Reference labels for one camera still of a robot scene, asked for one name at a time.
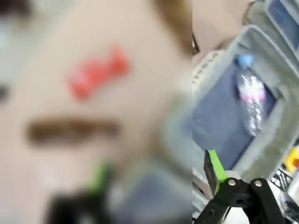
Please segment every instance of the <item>screw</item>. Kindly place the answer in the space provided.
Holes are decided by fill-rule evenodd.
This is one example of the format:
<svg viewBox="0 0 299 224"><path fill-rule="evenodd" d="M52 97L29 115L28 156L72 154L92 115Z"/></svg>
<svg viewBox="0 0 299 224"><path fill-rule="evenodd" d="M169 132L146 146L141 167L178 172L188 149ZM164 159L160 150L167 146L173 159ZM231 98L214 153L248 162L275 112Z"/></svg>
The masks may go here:
<svg viewBox="0 0 299 224"><path fill-rule="evenodd" d="M234 181L234 180L229 180L229 181L228 181L228 184L229 184L230 186L235 186L235 181Z"/></svg>
<svg viewBox="0 0 299 224"><path fill-rule="evenodd" d="M257 187L261 187L261 186L262 186L262 182L260 182L260 181L255 181L254 184L255 184Z"/></svg>

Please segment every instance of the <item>blue bottle cap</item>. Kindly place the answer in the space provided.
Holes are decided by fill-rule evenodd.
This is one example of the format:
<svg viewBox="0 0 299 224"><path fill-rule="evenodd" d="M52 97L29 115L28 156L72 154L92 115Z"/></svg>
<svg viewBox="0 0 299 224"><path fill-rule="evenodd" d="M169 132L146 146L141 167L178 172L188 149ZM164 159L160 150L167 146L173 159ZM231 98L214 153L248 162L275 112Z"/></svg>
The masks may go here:
<svg viewBox="0 0 299 224"><path fill-rule="evenodd" d="M253 63L253 55L252 54L242 54L237 57L238 65L243 68L247 69Z"/></svg>

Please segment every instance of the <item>yellow object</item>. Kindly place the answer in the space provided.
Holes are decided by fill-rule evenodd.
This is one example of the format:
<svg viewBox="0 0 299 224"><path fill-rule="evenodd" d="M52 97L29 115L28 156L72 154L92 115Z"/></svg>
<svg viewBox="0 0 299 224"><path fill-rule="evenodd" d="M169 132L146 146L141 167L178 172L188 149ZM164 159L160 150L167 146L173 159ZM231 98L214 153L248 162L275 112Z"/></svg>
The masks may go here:
<svg viewBox="0 0 299 224"><path fill-rule="evenodd" d="M293 173L296 170L294 166L295 159L299 159L299 151L296 147L293 147L289 155L286 157L284 164L288 172Z"/></svg>

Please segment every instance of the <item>blurry brown object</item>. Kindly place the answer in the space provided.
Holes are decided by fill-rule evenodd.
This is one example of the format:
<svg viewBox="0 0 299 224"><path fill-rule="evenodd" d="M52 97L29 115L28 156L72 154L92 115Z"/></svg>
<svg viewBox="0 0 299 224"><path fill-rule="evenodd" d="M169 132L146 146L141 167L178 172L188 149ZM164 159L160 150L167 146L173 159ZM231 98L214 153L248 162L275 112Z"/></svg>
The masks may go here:
<svg viewBox="0 0 299 224"><path fill-rule="evenodd" d="M29 0L0 0L0 14L11 12L28 14L30 12Z"/></svg>
<svg viewBox="0 0 299 224"><path fill-rule="evenodd" d="M115 137L120 127L117 122L100 119L60 118L32 122L28 127L28 137L33 143L48 142L78 143L95 134Z"/></svg>
<svg viewBox="0 0 299 224"><path fill-rule="evenodd" d="M191 55L192 12L183 0L155 0L159 13L170 26L182 45Z"/></svg>

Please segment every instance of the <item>clear plastic bottle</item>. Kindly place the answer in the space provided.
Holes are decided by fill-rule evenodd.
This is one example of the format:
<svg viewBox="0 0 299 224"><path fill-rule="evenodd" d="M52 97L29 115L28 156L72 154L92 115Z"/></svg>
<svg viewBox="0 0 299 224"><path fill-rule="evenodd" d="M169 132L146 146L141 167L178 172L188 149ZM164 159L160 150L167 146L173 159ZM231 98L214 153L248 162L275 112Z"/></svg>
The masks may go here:
<svg viewBox="0 0 299 224"><path fill-rule="evenodd" d="M257 136L262 130L265 117L264 84L250 70L253 63L252 54L239 55L237 63L242 69L237 76L237 85L244 109L243 118L245 127L250 135Z"/></svg>

